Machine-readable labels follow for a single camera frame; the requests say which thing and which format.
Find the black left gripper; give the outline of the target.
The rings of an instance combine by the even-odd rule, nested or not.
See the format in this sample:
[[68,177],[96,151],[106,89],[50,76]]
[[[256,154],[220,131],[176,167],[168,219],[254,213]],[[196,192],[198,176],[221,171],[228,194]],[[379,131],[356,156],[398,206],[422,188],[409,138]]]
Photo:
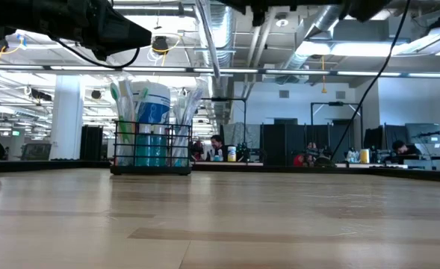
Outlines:
[[152,32],[118,13],[108,0],[75,0],[75,11],[79,43],[97,60],[151,44]]

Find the long overhead light bar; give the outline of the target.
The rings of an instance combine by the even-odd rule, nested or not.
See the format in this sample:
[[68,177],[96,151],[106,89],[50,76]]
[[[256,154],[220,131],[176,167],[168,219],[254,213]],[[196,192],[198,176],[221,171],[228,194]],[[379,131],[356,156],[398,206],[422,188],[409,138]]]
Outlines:
[[[0,70],[9,72],[128,72],[128,73],[160,73],[160,74],[201,74],[212,75],[212,68],[205,67],[125,67],[112,69],[97,66],[40,66],[40,65],[16,65],[0,64]],[[220,75],[320,75],[341,77],[376,77],[384,78],[433,78],[440,79],[440,72],[372,72],[372,71],[343,71],[321,69],[259,69],[259,68],[223,68]]]

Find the white blue wipes canister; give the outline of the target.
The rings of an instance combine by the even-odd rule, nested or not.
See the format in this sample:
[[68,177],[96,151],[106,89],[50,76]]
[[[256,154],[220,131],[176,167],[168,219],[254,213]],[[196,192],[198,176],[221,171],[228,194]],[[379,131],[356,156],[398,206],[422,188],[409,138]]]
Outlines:
[[134,100],[134,118],[136,116],[135,107],[138,101],[138,94],[144,88],[149,89],[149,95],[146,102],[149,103],[150,114],[149,121],[150,124],[146,128],[141,128],[139,123],[135,127],[136,137],[138,135],[149,135],[151,140],[150,149],[150,167],[153,166],[153,156],[152,156],[152,136],[162,135],[167,139],[167,124],[170,119],[170,90],[167,86],[150,81],[134,81],[131,83],[132,93]]

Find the white pillar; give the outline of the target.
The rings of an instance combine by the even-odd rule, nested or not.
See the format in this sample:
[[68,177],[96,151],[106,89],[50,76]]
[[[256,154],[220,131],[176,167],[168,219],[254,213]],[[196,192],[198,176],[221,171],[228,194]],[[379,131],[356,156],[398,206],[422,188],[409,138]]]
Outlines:
[[79,159],[84,93],[81,76],[56,76],[50,159]]

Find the black cabinet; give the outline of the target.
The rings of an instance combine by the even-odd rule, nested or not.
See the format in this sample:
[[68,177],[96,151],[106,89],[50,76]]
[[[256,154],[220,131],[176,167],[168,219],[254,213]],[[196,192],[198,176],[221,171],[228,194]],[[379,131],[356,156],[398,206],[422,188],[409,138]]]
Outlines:
[[99,161],[101,159],[102,139],[102,127],[83,126],[80,159],[82,161]]

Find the black partition panel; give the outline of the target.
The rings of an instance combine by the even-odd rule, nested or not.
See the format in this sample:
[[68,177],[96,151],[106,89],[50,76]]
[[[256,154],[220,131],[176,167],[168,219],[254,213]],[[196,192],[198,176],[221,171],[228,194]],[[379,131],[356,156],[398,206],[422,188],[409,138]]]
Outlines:
[[265,166],[293,166],[294,158],[306,148],[305,126],[262,125],[260,147]]

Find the grey background monitor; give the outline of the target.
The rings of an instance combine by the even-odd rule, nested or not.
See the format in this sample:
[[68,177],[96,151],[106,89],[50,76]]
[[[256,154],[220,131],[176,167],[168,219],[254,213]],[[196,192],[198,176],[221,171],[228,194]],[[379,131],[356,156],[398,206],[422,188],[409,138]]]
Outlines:
[[439,142],[440,125],[436,123],[406,123],[408,143],[433,144]]

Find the silver ribbed air duct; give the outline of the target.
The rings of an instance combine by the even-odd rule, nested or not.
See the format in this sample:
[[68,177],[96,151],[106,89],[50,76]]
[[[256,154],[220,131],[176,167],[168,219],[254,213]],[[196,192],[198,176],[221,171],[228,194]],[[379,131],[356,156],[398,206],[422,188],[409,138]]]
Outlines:
[[208,95],[211,98],[229,98],[231,79],[223,74],[216,77],[214,70],[229,68],[232,65],[234,10],[226,5],[213,4],[209,0],[199,0],[197,13],[198,19],[201,20],[199,23],[201,47],[206,49],[202,53],[204,67],[212,69],[208,77]]

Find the black background rig frame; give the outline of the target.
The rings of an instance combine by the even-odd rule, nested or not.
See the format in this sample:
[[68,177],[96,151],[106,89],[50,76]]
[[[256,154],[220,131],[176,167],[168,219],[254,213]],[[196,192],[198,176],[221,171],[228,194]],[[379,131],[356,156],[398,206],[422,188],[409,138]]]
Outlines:
[[348,103],[348,102],[312,102],[310,104],[310,112],[311,112],[311,116],[310,116],[310,122],[311,122],[311,130],[312,130],[312,135],[315,135],[315,124],[314,124],[314,116],[316,115],[317,112],[319,112],[321,110],[321,108],[323,106],[328,106],[328,107],[343,107],[343,106],[348,106],[349,108],[351,108],[353,110],[353,115],[350,118],[348,125],[346,127],[346,129],[344,130],[344,137],[342,139],[340,139],[339,142],[337,142],[337,146],[335,148],[335,150],[339,150],[340,146],[343,144],[344,139],[347,139],[347,145],[348,145],[348,149],[350,147],[354,147],[354,139],[351,138],[351,134],[354,133],[354,127],[353,127],[353,122],[355,120],[356,116],[360,117],[360,125],[359,125],[359,131],[360,131],[360,146],[362,146],[363,144],[363,139],[364,139],[364,131],[363,131],[363,127],[364,127],[364,122],[362,119],[362,113],[363,113],[363,107],[362,105],[360,105],[359,103]]
[[202,101],[209,101],[209,102],[233,102],[233,101],[241,101],[243,102],[244,105],[244,109],[243,109],[243,115],[244,115],[244,120],[243,120],[243,127],[244,127],[244,131],[243,131],[243,143],[242,143],[242,147],[243,147],[243,156],[241,158],[241,161],[245,162],[246,164],[249,163],[250,160],[250,149],[247,146],[247,99],[245,98],[241,98],[241,97],[235,97],[235,98],[228,98],[228,97],[211,97],[211,98],[206,98],[206,97],[202,97],[201,98]]

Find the black aluminium table frame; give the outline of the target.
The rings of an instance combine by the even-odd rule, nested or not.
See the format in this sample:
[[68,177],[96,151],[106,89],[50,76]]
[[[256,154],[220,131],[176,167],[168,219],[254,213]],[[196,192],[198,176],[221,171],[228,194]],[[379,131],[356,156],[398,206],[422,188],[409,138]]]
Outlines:
[[192,167],[115,167],[106,161],[0,161],[0,173],[79,168],[107,169],[114,175],[188,175],[193,171],[232,173],[314,173],[340,175],[371,175],[440,182],[440,171],[409,170],[386,167],[274,167],[251,164],[196,163]]

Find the silver smooth air duct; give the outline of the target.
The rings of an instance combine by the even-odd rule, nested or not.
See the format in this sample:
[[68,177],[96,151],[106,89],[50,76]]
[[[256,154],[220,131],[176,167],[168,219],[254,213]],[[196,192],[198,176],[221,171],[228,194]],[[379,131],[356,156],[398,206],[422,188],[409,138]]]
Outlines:
[[341,9],[341,5],[325,5],[314,15],[301,19],[294,35],[295,49],[282,65],[283,69],[300,69],[310,56],[318,55],[318,52],[313,52],[314,44],[310,39],[322,34],[326,39],[331,39]]

